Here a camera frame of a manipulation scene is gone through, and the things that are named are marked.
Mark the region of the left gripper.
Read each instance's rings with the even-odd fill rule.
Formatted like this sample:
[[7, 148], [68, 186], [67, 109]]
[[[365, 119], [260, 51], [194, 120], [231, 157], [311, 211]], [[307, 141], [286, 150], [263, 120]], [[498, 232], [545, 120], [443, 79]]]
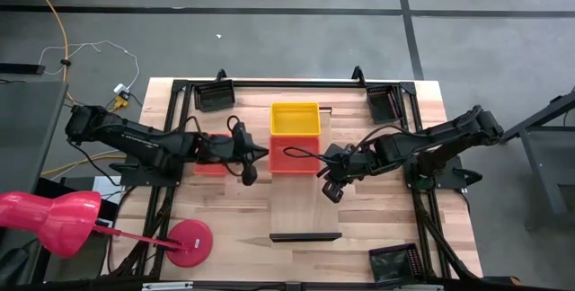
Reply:
[[230, 163], [239, 163], [243, 169], [239, 176], [245, 186], [251, 186], [257, 179], [257, 170], [253, 163], [269, 154], [269, 149], [255, 145], [243, 122], [236, 122], [231, 136], [211, 135], [210, 151], [216, 163], [228, 167]]

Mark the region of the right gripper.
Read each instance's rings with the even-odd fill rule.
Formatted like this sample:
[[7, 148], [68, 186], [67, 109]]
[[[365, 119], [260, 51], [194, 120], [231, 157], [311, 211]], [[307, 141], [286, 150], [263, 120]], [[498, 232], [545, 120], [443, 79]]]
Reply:
[[353, 148], [353, 145], [343, 148], [331, 144], [324, 153], [326, 166], [316, 174], [318, 179], [327, 180], [322, 193], [334, 204], [338, 204], [343, 196], [342, 186], [337, 183], [362, 181], [372, 175], [370, 157], [363, 152], [353, 152]]

